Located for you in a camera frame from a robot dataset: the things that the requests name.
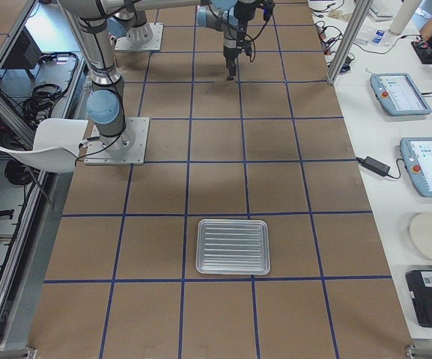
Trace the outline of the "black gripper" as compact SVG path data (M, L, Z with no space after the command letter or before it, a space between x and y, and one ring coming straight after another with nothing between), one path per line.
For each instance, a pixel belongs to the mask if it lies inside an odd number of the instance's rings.
M237 73L236 59L238 57L237 48L224 48L224 57L226 63L226 69L228 70L227 81L233 81L234 76Z

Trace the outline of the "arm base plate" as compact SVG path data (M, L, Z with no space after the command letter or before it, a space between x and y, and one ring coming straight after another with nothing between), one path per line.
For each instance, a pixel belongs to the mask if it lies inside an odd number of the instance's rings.
M114 139L102 137L88 145L86 165L143 165L150 127L149 117L127 117L126 129Z
M164 25L161 22L146 23L131 28L126 37L120 37L115 43L116 52L158 52L162 45Z

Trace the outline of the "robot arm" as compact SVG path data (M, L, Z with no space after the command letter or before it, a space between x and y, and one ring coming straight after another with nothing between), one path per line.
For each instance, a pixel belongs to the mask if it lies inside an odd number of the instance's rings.
M252 56L254 40L247 33L257 10L265 22L273 15L273 1L61 1L62 9L75 23L73 33L89 66L94 92L87 101L87 112L96 125L104 150L125 153L133 147L136 134L125 117L124 80L115 64L115 49L109 37L109 20L121 11L137 22L147 10L180 7L197 8L197 22L221 31L223 56L229 81L237 74L239 54Z
M115 38L115 48L127 52L159 50L163 24L149 23L146 12L189 6L197 7L197 25L223 33L227 80L234 79L239 54L252 55L247 28L260 7L258 1L126 1L108 18L108 29Z

